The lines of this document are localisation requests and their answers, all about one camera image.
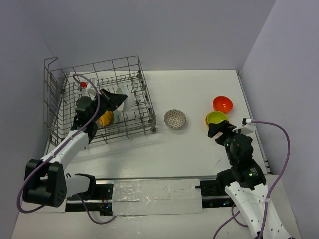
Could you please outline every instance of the metal wire rack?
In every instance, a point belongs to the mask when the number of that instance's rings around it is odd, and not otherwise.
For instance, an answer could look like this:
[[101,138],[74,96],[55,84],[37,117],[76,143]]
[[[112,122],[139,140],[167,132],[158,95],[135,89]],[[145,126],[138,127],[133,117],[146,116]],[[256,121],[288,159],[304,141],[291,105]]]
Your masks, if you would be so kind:
[[73,73],[97,79],[99,90],[103,88],[114,93],[117,87],[125,87],[134,96],[132,107],[119,115],[117,123],[106,127],[97,123],[99,129],[91,144],[156,131],[156,116],[138,56],[51,70],[50,65],[56,60],[57,57],[44,61],[43,124],[49,132],[50,143],[57,146],[68,135],[76,101],[84,93],[72,78]]

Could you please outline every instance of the white wall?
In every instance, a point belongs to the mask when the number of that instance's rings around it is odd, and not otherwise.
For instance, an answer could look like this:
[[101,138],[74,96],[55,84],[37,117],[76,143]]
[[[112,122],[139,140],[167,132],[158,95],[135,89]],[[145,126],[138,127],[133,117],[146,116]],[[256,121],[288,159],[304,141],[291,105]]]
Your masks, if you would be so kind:
[[0,1],[0,32],[0,238],[8,239],[25,164],[44,152],[43,60],[52,55],[17,0]]
[[275,0],[21,0],[61,67],[241,69]]
[[[319,237],[318,12],[318,0],[277,0],[241,72],[254,118],[278,123],[290,135],[284,185],[303,239]],[[285,137],[271,126],[258,130],[278,173]]]

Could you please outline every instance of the green bowl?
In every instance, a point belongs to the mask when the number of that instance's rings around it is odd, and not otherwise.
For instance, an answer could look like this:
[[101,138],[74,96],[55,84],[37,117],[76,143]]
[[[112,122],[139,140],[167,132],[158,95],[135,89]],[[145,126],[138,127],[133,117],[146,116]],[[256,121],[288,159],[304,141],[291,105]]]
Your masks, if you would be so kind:
[[229,121],[228,116],[222,111],[213,111],[206,116],[207,126],[210,123],[214,123],[214,124],[222,123],[224,120]]

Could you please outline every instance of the red cap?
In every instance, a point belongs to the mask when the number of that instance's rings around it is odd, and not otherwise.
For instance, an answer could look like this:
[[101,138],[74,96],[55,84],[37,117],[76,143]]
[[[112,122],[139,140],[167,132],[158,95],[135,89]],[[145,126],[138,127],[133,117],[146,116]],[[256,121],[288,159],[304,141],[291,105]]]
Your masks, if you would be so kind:
[[80,83],[80,86],[81,87],[86,87],[88,85],[88,83],[86,83],[86,82],[84,82],[84,81],[81,81],[81,83]]

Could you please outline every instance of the yellow object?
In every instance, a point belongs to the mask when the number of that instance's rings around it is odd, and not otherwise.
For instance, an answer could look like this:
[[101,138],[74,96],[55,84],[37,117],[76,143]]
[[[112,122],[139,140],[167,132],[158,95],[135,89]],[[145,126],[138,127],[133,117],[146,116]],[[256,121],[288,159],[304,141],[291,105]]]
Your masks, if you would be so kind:
[[102,127],[114,124],[113,111],[106,111],[103,115],[101,115],[99,118],[99,123]]
[[206,125],[210,123],[218,124],[222,123],[224,120],[229,121],[228,116],[222,111],[213,111],[206,116]]

